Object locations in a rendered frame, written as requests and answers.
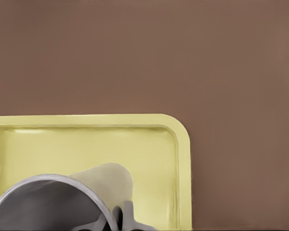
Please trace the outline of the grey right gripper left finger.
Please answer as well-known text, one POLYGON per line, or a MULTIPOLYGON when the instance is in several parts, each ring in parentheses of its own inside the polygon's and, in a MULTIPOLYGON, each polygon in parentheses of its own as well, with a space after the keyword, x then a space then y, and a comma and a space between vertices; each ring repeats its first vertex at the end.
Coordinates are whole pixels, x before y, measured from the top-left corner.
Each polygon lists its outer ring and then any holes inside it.
POLYGON ((103 214, 95 222, 75 227, 75 231, 102 231, 107 221, 103 214))

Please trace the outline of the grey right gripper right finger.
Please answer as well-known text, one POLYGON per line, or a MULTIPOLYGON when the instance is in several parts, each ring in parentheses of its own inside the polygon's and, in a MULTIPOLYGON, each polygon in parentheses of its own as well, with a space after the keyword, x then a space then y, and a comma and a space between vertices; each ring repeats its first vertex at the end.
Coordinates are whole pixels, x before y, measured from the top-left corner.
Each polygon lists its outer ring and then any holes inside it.
POLYGON ((132 201, 126 201, 124 203, 122 231, 151 231, 150 226, 135 220, 132 201))

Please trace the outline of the white IKEA cup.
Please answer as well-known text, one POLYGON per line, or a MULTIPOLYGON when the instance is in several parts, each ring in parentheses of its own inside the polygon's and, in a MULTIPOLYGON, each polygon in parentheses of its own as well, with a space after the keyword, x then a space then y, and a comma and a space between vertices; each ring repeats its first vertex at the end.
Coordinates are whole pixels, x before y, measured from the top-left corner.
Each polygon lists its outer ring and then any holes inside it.
POLYGON ((0 197, 0 231, 75 231, 101 214, 118 231, 113 213, 132 197, 129 171, 115 163, 70 175, 41 174, 26 178, 0 197))

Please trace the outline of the pale yellow tray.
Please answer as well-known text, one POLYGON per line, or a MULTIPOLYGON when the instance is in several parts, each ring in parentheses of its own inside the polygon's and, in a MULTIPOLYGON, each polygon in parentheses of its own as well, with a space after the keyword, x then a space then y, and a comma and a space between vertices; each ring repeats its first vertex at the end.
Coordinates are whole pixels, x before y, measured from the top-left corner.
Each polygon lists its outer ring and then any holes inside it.
POLYGON ((133 179, 136 221, 192 229, 190 138, 165 114, 0 116, 0 197, 21 180, 105 163, 133 179))

